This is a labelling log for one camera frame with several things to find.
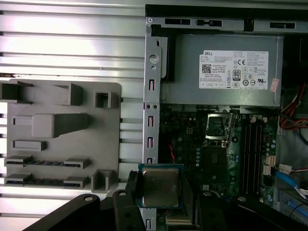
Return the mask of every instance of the red wire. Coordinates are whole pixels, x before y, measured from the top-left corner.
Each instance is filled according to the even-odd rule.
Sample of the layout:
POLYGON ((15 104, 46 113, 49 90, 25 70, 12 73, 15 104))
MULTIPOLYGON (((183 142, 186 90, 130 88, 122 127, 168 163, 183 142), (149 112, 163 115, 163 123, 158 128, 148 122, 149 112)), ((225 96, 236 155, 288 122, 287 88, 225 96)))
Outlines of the red wire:
MULTIPOLYGON (((284 108, 282 110, 282 112, 287 110, 285 115, 288 115, 289 113, 290 113, 290 115, 289 115, 290 117, 292 117, 294 115, 296 107, 297 107, 298 103, 300 102, 301 98, 303 97, 305 87, 306 87, 306 83, 304 83, 303 85, 298 87, 297 98, 294 100, 294 102, 290 103, 286 108, 284 108)), ((305 122, 305 121, 308 121, 308 119, 298 119, 295 122, 293 122, 291 125, 286 126, 286 123, 288 122, 288 120, 285 119, 285 118, 281 118, 281 128, 288 129, 288 130, 294 130, 294 129, 298 129, 298 128, 307 128, 308 126, 306 126, 306 125, 296 126, 296 124, 298 124, 300 122, 305 122)))
POLYGON ((168 145, 169 145, 169 148, 170 148, 170 151, 171 151, 171 157, 172 157, 173 161, 175 162, 175 155, 173 153, 173 148, 172 148, 170 143, 168 145))

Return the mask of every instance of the warning label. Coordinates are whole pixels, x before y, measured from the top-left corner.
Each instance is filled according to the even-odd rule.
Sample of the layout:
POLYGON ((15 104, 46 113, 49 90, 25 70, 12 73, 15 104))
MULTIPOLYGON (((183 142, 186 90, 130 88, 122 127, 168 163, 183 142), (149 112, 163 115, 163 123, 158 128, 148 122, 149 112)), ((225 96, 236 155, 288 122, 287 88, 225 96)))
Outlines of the warning label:
POLYGON ((267 51, 203 51, 199 88, 267 90, 267 51))

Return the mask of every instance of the circuit board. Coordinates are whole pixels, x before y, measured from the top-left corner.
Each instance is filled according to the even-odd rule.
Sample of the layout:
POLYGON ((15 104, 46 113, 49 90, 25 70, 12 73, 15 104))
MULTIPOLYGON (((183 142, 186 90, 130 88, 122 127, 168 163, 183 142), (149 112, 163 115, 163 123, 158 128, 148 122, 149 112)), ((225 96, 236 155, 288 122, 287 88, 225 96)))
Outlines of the circuit board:
MULTIPOLYGON (((263 155, 261 160, 261 165, 263 167, 267 166, 266 158, 269 156, 276 156, 277 128, 277 118, 269 117, 268 122, 263 128, 263 155)), ((265 176, 264 174, 261 174, 259 193, 263 203, 269 206, 273 206, 274 181, 275 178, 273 176, 265 176)))
MULTIPOLYGON (((261 201, 272 205, 274 178, 262 172, 266 158, 275 155, 277 118, 239 115, 228 145, 222 147, 205 144, 208 115, 212 112, 197 107, 188 110, 183 106, 162 106, 159 140, 163 156, 159 160, 172 163, 172 152, 174 163, 184 164, 185 171, 194 174, 202 190, 216 191, 221 196, 259 195, 261 201)), ((221 123, 214 121, 212 125, 211 133, 223 132, 221 123)))
POLYGON ((202 190, 213 190, 222 196, 238 195, 241 169, 239 123, 235 124, 227 148, 212 147, 204 144, 207 112, 177 112, 171 107, 163 107, 161 112, 160 134, 167 137, 175 162, 184 164, 185 170, 196 176, 202 190))

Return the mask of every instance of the gray plastic panel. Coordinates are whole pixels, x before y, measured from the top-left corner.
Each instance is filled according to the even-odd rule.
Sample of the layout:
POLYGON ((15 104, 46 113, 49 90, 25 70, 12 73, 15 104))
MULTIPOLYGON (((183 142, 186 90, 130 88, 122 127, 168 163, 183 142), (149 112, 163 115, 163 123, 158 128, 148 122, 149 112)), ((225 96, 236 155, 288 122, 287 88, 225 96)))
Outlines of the gray plastic panel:
MULTIPOLYGON (((16 81, 13 79, 5 84, 16 86, 16 81)), ((23 87, 18 92, 19 102, 8 104, 5 160, 8 177, 5 182, 85 187, 96 192, 115 187, 121 86, 117 83, 45 80, 23 80, 17 85, 24 84, 31 87, 23 87), (98 92, 106 93, 103 100, 107 103, 101 104, 102 107, 95 104, 98 92), (109 172, 108 180, 99 186, 96 178, 101 178, 101 174, 97 174, 98 169, 101 173, 109 172), (16 174, 31 176, 12 177, 16 174)))

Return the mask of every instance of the metal chassis frame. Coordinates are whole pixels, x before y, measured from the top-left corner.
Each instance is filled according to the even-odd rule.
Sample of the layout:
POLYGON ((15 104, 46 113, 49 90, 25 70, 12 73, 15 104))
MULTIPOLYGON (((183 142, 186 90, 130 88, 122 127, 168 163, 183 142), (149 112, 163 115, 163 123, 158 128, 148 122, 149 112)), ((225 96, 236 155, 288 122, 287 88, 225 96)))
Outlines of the metal chassis frame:
MULTIPOLYGON (((160 25, 162 28, 182 28, 182 29, 207 29, 220 30, 223 32, 243 33, 244 19, 221 19, 221 18, 201 18, 204 21, 221 20, 222 26, 203 25, 197 26, 196 22, 200 18, 185 17, 190 19, 190 25, 167 25, 165 17, 146 17, 146 37, 145 37, 145 70, 144 70, 144 95, 143 95, 143 150, 142 162, 148 164, 158 163, 158 135, 160 121, 160 81, 167 72, 167 37, 152 37, 152 25, 160 25), (158 62, 150 62, 150 56, 156 55, 158 62)), ((306 33, 306 23, 302 21, 292 21, 296 23, 295 29, 271 28, 270 20, 254 19, 254 31, 250 34, 284 34, 284 33, 306 33)), ((280 102, 280 95, 274 94, 275 103, 280 102)), ((141 209, 143 221, 147 230, 156 230, 156 209, 141 209)))

